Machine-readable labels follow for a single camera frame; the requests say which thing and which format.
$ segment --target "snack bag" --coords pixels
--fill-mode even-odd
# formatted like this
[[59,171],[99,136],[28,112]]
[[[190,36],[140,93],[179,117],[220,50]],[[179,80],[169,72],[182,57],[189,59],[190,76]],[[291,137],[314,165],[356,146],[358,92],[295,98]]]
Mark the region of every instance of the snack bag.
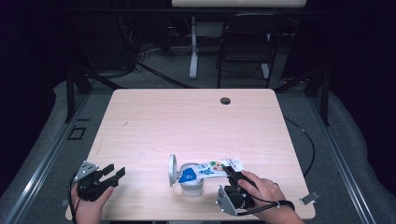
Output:
[[210,161],[185,169],[178,182],[184,183],[195,179],[227,176],[223,170],[224,166],[232,166],[236,172],[242,171],[244,169],[242,163],[234,159]]

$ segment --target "table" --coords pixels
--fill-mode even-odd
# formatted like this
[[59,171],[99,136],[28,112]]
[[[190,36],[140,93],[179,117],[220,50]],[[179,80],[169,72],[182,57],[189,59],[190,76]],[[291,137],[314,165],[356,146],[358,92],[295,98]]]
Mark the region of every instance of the table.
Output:
[[[306,0],[172,0],[172,7],[305,7],[305,3]],[[192,17],[190,79],[197,78],[197,27],[199,25]],[[268,65],[262,64],[261,68],[263,77],[267,78]]]
[[[224,105],[222,98],[230,103]],[[275,181],[301,218],[315,215],[283,116],[271,90],[117,90],[109,102],[88,162],[125,167],[104,208],[109,220],[242,220],[215,204],[225,177],[206,179],[204,194],[183,196],[169,186],[169,155],[188,162],[238,159],[245,169]],[[66,217],[71,218],[69,211]]]

